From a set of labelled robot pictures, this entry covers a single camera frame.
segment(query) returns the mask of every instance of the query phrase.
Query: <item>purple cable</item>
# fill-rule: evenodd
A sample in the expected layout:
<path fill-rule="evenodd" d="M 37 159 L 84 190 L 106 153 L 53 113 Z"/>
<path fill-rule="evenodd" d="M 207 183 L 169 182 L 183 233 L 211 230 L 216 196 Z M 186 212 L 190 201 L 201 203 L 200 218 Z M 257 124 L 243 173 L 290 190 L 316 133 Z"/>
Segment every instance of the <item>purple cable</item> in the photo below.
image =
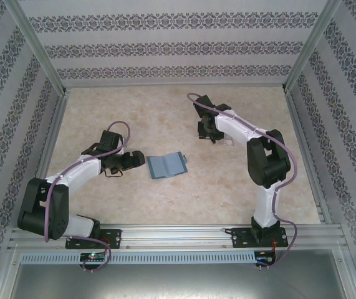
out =
<path fill-rule="evenodd" d="M 105 246 L 105 248 L 108 250 L 108 257 L 107 260 L 100 266 L 98 266 L 96 269 L 87 269 L 85 268 L 85 264 L 88 260 L 84 260 L 84 262 L 82 263 L 82 268 L 84 268 L 84 271 L 90 271 L 91 273 L 99 271 L 101 269 L 103 269 L 110 261 L 111 261 L 111 247 L 103 241 L 97 240 L 97 239 L 93 239 L 93 238 L 86 238 L 86 237 L 78 237 L 78 236 L 72 236 L 70 237 L 70 239 L 78 239 L 78 240 L 85 240 L 85 241 L 92 241 L 92 242 L 97 242 L 99 244 L 102 244 Z"/>
<path fill-rule="evenodd" d="M 79 164 L 82 164 L 84 162 L 87 162 L 87 161 L 90 161 L 90 160 L 93 160 L 93 159 L 97 159 L 97 158 L 101 158 L 101 157 L 104 157 L 104 156 L 108 156 L 110 154 L 114 154 L 114 153 L 118 153 L 127 143 L 128 143 L 128 140 L 130 138 L 130 127 L 127 123 L 125 123 L 124 121 L 122 120 L 117 120 L 115 122 L 113 122 L 110 126 L 108 126 L 108 129 L 107 131 L 115 124 L 117 123 L 122 123 L 124 124 L 127 129 L 128 129 L 128 136 L 127 138 L 125 139 L 125 141 L 122 143 L 121 146 L 119 146 L 118 148 L 116 149 L 113 149 L 112 151 L 109 151 L 107 153 L 104 153 L 104 154 L 98 154 L 97 156 L 93 156 L 93 157 L 88 157 L 88 158 L 85 158 L 83 160 L 80 160 L 80 161 L 77 161 L 75 162 L 73 165 L 69 166 L 67 169 L 63 170 L 63 172 L 60 173 L 60 175 L 58 177 L 56 177 L 56 179 L 53 181 L 53 183 L 51 184 L 50 188 L 49 188 L 49 192 L 47 193 L 47 197 L 46 197 L 46 207 L 45 207 L 45 232 L 44 232 L 44 235 L 45 235 L 45 242 L 48 242 L 49 241 L 49 210 L 50 210 L 50 205 L 51 205 L 51 197 L 52 197 L 52 192 L 53 192 L 53 189 L 54 189 L 54 186 L 57 184 L 58 181 L 60 181 L 60 179 L 66 174 L 68 173 L 71 169 L 73 169 L 74 167 L 78 166 Z"/>
<path fill-rule="evenodd" d="M 274 267 L 276 266 L 277 264 L 279 264 L 285 257 L 286 255 L 289 253 L 291 247 L 294 245 L 294 242 L 296 241 L 296 238 L 297 238 L 297 233 L 298 233 L 298 228 L 296 226 L 296 224 L 290 220 L 285 220 L 283 218 L 280 218 L 277 214 L 276 214 L 276 196 L 277 196 L 277 192 L 278 190 L 282 189 L 283 187 L 287 186 L 288 184 L 292 183 L 293 180 L 296 178 L 297 176 L 297 172 L 298 172 L 298 169 L 297 169 L 297 161 L 296 161 L 296 157 L 294 157 L 293 153 L 291 152 L 291 150 L 289 150 L 283 143 L 281 143 L 279 140 L 265 134 L 264 132 L 261 132 L 259 131 L 255 126 L 252 126 L 251 124 L 249 124 L 248 122 L 246 122 L 245 120 L 243 120 L 242 118 L 240 117 L 237 117 L 236 115 L 231 115 L 229 113 L 226 113 L 224 111 L 219 111 L 218 109 L 215 109 L 215 108 L 211 108 L 209 106 L 206 106 L 206 105 L 203 105 L 201 103 L 198 103 L 196 102 L 196 100 L 192 99 L 190 96 L 191 95 L 194 95 L 196 97 L 201 97 L 201 95 L 198 95 L 197 93 L 193 93 L 193 92 L 190 92 L 187 94 L 187 97 L 189 100 L 191 100 L 195 105 L 198 105 L 200 106 L 201 108 L 204 108 L 204 109 L 207 109 L 207 110 L 211 110 L 211 111 L 214 111 L 214 112 L 218 112 L 219 114 L 222 114 L 222 115 L 225 115 L 225 116 L 228 116 L 234 120 L 237 120 L 238 122 L 240 122 L 242 125 L 244 125 L 245 127 L 249 128 L 250 130 L 252 130 L 253 132 L 257 133 L 257 134 L 260 134 L 261 136 L 271 140 L 272 142 L 274 142 L 275 144 L 279 145 L 282 149 L 284 149 L 284 151 L 287 152 L 287 154 L 289 155 L 291 161 L 292 161 L 292 165 L 293 165 L 293 168 L 294 168 L 294 171 L 293 171 L 293 174 L 292 174 L 292 177 L 287 180 L 286 182 L 282 183 L 281 185 L 279 185 L 278 187 L 276 187 L 275 189 L 275 192 L 273 194 L 273 198 L 272 198 L 272 213 L 273 213 L 273 216 L 281 221 L 281 222 L 284 222 L 284 223 L 288 223 L 290 225 L 293 226 L 294 228 L 294 235 L 292 237 L 292 240 L 289 244 L 289 246 L 287 247 L 286 251 L 284 252 L 284 254 L 282 255 L 282 257 L 276 262 L 274 263 L 273 265 L 271 265 L 270 267 Z"/>

